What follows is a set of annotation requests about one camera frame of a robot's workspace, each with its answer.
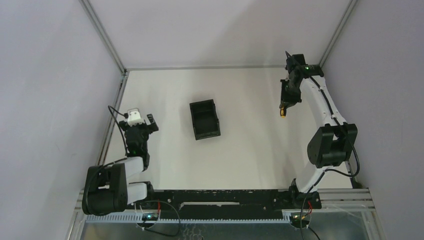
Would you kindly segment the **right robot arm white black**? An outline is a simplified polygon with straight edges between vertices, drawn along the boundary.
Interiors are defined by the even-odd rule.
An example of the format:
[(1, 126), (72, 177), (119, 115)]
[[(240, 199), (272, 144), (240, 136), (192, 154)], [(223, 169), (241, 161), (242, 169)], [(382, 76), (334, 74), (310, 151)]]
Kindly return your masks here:
[(348, 178), (359, 174), (354, 147), (358, 128), (348, 123), (335, 106), (318, 64), (307, 64), (303, 54), (287, 52), (285, 69), (288, 77), (281, 80), (280, 116), (285, 117), (290, 107), (306, 100), (317, 127), (306, 147), (307, 164), (288, 190), (289, 203), (302, 208), (317, 197), (318, 184), (327, 172)]

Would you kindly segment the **yellow black screwdriver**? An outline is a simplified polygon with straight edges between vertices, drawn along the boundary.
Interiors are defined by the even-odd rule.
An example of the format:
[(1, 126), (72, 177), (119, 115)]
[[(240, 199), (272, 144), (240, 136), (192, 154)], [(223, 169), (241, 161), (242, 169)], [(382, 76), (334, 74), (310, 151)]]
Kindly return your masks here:
[(280, 116), (282, 118), (285, 118), (286, 117), (286, 114), (287, 114), (286, 109), (285, 108), (280, 108)]

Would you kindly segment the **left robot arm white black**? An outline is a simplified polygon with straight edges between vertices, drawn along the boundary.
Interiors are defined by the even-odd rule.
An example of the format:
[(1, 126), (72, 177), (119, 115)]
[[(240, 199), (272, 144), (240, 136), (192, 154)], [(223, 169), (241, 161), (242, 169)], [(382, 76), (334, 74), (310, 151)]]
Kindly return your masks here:
[(150, 165), (148, 140), (159, 127), (152, 114), (148, 114), (147, 119), (149, 123), (135, 111), (128, 113), (127, 118), (119, 122), (127, 147), (126, 157), (88, 168), (81, 203), (84, 214), (105, 216), (123, 212), (134, 202), (145, 209), (155, 205), (157, 196), (150, 191), (149, 181), (129, 180)]

